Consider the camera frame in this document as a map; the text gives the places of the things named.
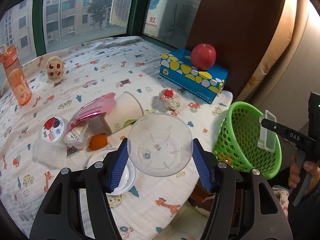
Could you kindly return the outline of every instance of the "blue gripper pad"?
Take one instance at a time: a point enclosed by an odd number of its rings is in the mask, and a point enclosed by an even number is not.
[[[193,140],[193,161],[195,162],[201,184],[204,186],[208,192],[212,192],[213,185],[211,182],[211,171],[204,160],[202,149],[198,146],[198,144]]]
[[[121,148],[118,149],[119,155],[118,158],[113,165],[110,173],[110,182],[108,184],[108,189],[110,192],[113,192],[115,188],[119,186],[124,168],[127,164],[129,155],[127,150],[127,142],[125,144],[120,145]]]

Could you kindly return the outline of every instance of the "plastic basket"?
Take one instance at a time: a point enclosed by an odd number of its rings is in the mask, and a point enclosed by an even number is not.
[[[271,179],[281,166],[281,147],[278,136],[274,153],[257,146],[261,115],[258,109],[248,103],[233,103],[213,153],[218,161],[228,163],[235,170],[249,172],[252,168],[257,168],[266,179]]]

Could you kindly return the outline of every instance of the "basket rim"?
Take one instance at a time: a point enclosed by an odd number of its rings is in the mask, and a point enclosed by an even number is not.
[[[236,136],[233,132],[233,127],[232,127],[232,120],[231,120],[231,117],[232,117],[232,112],[233,110],[236,108],[236,107],[239,107],[239,106],[247,106],[249,108],[251,108],[252,110],[258,112],[260,115],[263,115],[263,113],[255,108],[254,106],[250,105],[249,103],[246,103],[246,102],[242,102],[242,101],[238,101],[238,102],[234,102],[231,104],[231,106],[229,107],[229,110],[228,110],[228,113],[227,113],[227,118],[226,118],[226,122],[227,122],[227,129],[228,129],[228,132],[230,133],[231,136],[233,136],[234,140],[235,140],[235,145],[234,145],[234,148],[237,152],[241,152],[242,153],[242,162],[247,166],[247,167],[250,167],[250,170],[252,168],[254,168],[252,166],[252,164],[248,161],[247,157],[245,156],[245,154],[243,153],[243,151],[241,150],[239,144],[238,144],[238,141],[236,139]],[[279,138],[278,138],[278,135],[276,134],[276,151],[275,151],[275,155],[276,155],[276,165],[273,167],[273,170],[267,174],[265,173],[262,173],[263,176],[266,178],[266,179],[271,179],[273,178],[280,170],[280,167],[281,167],[281,163],[282,163],[282,152],[281,152],[281,145],[280,145],[280,141],[279,141]]]

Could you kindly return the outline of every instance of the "glass pane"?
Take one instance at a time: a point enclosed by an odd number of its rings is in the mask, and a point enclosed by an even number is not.
[[[18,48],[18,58],[21,65],[37,57],[32,29],[32,3],[33,0],[22,1],[16,6],[10,8],[8,13],[5,13],[0,21],[1,44],[7,44],[7,46],[14,44],[15,47]],[[9,22],[9,35],[12,33],[9,37],[9,42],[6,39],[6,36],[8,36],[8,29],[5,31],[5,22]]]
[[[46,52],[126,33],[130,6],[131,0],[43,0]]]
[[[184,48],[201,0],[150,0],[143,33]]]

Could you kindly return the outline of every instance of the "human hand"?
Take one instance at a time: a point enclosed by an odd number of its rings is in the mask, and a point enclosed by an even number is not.
[[[295,163],[296,156],[293,156],[292,158],[293,163],[290,166],[290,177],[289,177],[289,187],[290,188],[296,188],[297,184],[300,182],[300,177],[298,176],[299,168],[298,165]],[[303,168],[306,172],[309,172],[311,174],[311,180],[308,185],[308,188],[305,191],[305,195],[309,194],[314,187],[318,184],[320,179],[320,168],[318,165],[314,162],[305,161],[303,164]]]

